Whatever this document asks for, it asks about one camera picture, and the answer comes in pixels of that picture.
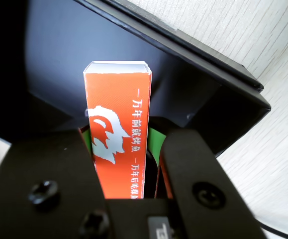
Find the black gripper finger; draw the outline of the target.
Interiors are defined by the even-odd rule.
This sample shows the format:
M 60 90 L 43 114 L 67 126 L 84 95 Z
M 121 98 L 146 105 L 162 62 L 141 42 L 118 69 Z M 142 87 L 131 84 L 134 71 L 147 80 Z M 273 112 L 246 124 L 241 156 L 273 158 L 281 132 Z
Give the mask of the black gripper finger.
M 110 239 L 90 154 L 77 130 L 12 144 L 0 165 L 0 239 Z
M 175 239 L 263 239 L 265 234 L 201 135 L 149 130 L 148 149 L 158 162 L 172 209 Z

